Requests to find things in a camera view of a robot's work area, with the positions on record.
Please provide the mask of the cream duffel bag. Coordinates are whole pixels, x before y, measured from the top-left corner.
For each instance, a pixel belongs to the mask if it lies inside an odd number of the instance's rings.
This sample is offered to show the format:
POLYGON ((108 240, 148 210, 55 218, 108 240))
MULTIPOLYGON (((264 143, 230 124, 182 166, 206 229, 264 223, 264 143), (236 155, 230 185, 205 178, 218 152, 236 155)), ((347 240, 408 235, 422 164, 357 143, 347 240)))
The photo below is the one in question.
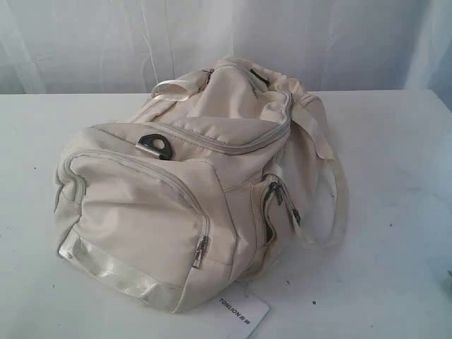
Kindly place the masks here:
POLYGON ((59 257, 179 313, 255 278, 293 239, 340 242, 347 182, 321 99, 236 57, 158 83, 130 119, 59 159, 59 257))

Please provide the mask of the white paper hang tag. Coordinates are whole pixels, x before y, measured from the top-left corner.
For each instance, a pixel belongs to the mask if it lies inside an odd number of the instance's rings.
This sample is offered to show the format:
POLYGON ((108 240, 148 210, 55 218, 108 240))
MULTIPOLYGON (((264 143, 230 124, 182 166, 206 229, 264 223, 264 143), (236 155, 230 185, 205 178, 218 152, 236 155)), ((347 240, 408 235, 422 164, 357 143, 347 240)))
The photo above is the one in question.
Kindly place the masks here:
POLYGON ((270 307, 244 286, 233 284, 213 302, 215 332, 220 338, 248 338, 270 311, 270 307))

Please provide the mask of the white backdrop curtain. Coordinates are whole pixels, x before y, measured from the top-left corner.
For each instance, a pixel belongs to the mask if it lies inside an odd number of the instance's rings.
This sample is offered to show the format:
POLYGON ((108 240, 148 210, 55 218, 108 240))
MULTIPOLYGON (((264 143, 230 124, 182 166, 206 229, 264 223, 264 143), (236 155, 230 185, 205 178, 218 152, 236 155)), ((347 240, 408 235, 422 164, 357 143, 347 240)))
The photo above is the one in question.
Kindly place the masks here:
POLYGON ((311 90, 449 97, 451 2, 1 2, 3 93, 146 93, 225 56, 311 90))

